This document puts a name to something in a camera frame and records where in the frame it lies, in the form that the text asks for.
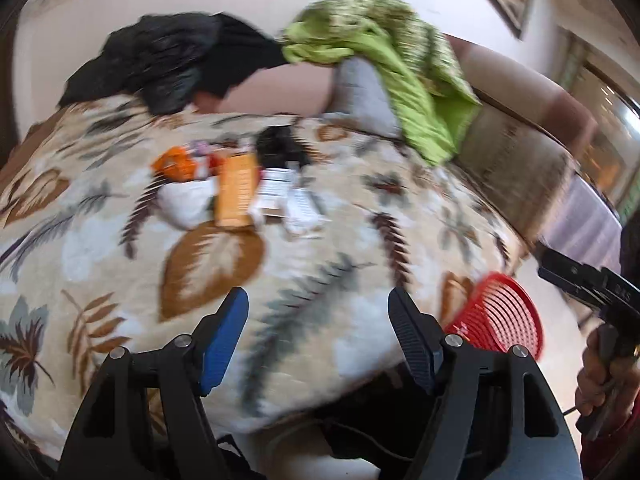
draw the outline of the blanket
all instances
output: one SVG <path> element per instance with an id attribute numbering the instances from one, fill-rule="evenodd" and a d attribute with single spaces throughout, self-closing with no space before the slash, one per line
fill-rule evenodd
<path id="1" fill-rule="evenodd" d="M 320 237 L 290 238 L 279 222 L 184 232 L 154 208 L 164 181 L 150 164 L 171 146 L 251 143 L 283 124 L 312 161 L 302 181 L 329 219 Z M 69 107 L 0 194 L 2 420 L 58 458 L 111 349 L 190 333 L 236 285 L 250 314 L 203 399 L 215 431 L 256 430 L 353 390 L 402 360 L 386 313 L 394 286 L 446 325 L 475 282 L 517 264 L 518 237 L 456 175 L 313 119 L 154 117 L 130 96 Z M 161 433 L 157 390 L 149 403 Z"/>
<path id="2" fill-rule="evenodd" d="M 378 69 L 410 144 L 450 159 L 479 109 L 447 39 L 401 0 L 322 0 L 284 33 L 291 62 L 335 63 L 355 52 Z"/>

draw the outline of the black garment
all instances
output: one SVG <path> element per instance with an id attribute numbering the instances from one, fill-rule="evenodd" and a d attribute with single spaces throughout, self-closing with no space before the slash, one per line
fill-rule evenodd
<path id="1" fill-rule="evenodd" d="M 202 65 L 198 90 L 222 98 L 257 70 L 287 63 L 277 41 L 232 16 L 217 16 L 222 22 L 220 34 Z"/>
<path id="2" fill-rule="evenodd" d="M 269 126 L 261 131 L 255 151 L 263 168 L 286 168 L 288 162 L 297 162 L 302 169 L 311 163 L 303 147 L 291 136 L 290 126 Z"/>
<path id="3" fill-rule="evenodd" d="M 59 106 L 142 90 L 153 114 L 182 110 L 200 80 L 198 63 L 218 38 L 220 19 L 198 12 L 143 16 L 113 32 L 102 53 L 69 78 Z"/>

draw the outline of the orange box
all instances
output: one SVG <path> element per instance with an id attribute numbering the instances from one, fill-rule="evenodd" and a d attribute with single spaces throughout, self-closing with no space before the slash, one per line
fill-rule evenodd
<path id="1" fill-rule="evenodd" d="M 226 158 L 220 171 L 216 224 L 244 227 L 253 223 L 248 209 L 258 186 L 258 161 L 253 153 Z"/>

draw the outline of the orange package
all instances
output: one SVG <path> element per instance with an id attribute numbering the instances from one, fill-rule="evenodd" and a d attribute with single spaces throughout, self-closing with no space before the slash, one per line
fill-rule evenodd
<path id="1" fill-rule="evenodd" d="M 252 224 L 248 209 L 258 186 L 258 161 L 253 153 L 226 158 L 220 170 L 216 224 L 244 227 Z"/>
<path id="2" fill-rule="evenodd" d="M 151 167 L 174 182 L 193 180 L 196 173 L 196 161 L 181 146 L 166 150 Z"/>

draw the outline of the green cloth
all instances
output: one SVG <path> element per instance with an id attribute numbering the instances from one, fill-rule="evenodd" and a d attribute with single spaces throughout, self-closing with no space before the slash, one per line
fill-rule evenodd
<path id="1" fill-rule="evenodd" d="M 287 27 L 284 43 L 290 62 L 367 57 L 407 141 L 431 164 L 457 152 L 478 110 L 449 42 L 401 0 L 316 2 Z"/>

